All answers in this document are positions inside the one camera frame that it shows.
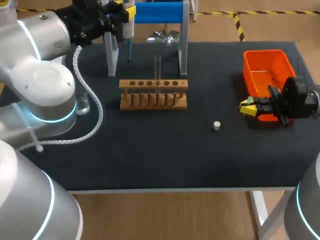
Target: yellow black caution tape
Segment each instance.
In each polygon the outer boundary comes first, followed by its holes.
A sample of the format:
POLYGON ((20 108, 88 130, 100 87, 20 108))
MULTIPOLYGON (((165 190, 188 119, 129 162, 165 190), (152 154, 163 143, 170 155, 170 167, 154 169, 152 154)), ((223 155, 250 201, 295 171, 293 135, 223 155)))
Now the yellow black caution tape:
MULTIPOLYGON (((54 9, 21 9, 16 10, 18 13, 36 13, 36 12, 47 12, 53 11, 54 9)), ((233 14, 320 14, 320 11, 201 11, 198 15, 233 15, 233 14)))
POLYGON ((56 10, 54 10, 54 9, 21 9, 21 8, 18 8, 16 11, 18 13, 43 13, 43 12, 47 12, 47 11, 55 12, 56 10))
POLYGON ((242 30, 242 27, 240 25, 239 14, 234 13, 233 14, 233 19, 234 19, 234 23, 235 23, 235 26, 236 26, 236 30, 238 31, 238 35, 239 35, 240 41, 241 42, 245 42, 246 39, 245 39, 244 31, 242 30))
POLYGON ((233 14, 320 14, 320 11, 201 11, 198 15, 233 15, 233 14))

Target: wooden floor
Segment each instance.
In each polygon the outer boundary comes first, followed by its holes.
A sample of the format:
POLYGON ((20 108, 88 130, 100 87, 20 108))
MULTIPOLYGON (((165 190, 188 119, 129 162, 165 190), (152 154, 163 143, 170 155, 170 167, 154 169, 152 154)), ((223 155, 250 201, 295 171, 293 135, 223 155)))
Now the wooden floor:
MULTIPOLYGON (((71 0, 19 0, 22 9, 56 9, 71 0)), ((317 11, 319 0, 199 0, 200 12, 317 11)), ((32 15, 21 13, 19 17, 32 15)), ((320 83, 320 15, 240 15, 247 41, 296 41, 315 82, 320 83)), ((135 42, 143 42, 161 24, 136 25, 135 42)), ((179 26, 170 25, 173 30, 179 26)), ((190 22, 191 42, 236 42, 234 19, 199 15, 190 22)), ((270 212, 282 196, 264 192, 270 212)), ((257 239, 245 192, 77 195, 84 216, 82 240, 254 240, 257 239)), ((274 240, 284 240, 283 229, 274 240)))

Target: yellow clip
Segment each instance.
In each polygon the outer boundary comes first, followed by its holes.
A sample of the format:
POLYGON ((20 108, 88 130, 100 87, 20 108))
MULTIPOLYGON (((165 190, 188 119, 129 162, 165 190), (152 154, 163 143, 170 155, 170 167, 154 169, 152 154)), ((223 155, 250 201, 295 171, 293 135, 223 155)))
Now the yellow clip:
POLYGON ((0 7, 4 7, 5 5, 7 5, 9 2, 9 0, 5 0, 4 2, 0 2, 0 7))
POLYGON ((243 113, 243 114, 248 114, 248 115, 251 115, 251 116, 256 116, 257 114, 257 107, 256 105, 242 105, 241 104, 246 104, 248 102, 248 100, 244 100, 240 103, 240 113, 243 113))
POLYGON ((125 10, 129 13, 128 20, 130 22, 131 19, 136 15, 137 8, 136 8, 136 6, 131 6, 131 7, 126 8, 125 10))

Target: glass test tube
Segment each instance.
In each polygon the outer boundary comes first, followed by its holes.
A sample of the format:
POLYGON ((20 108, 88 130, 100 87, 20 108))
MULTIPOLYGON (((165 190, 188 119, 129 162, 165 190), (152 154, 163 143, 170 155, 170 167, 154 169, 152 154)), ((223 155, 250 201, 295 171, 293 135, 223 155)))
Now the glass test tube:
POLYGON ((161 56, 154 55, 154 80, 158 86, 161 84, 161 56))

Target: wooden test tube rack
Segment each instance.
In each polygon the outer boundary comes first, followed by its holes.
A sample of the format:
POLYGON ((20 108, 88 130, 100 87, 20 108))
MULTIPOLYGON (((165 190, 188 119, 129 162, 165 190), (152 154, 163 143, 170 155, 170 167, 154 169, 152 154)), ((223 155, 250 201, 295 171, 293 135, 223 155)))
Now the wooden test tube rack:
POLYGON ((121 110, 184 110, 187 109, 188 80, 126 80, 119 81, 121 110), (147 90, 148 93, 135 93, 147 90))

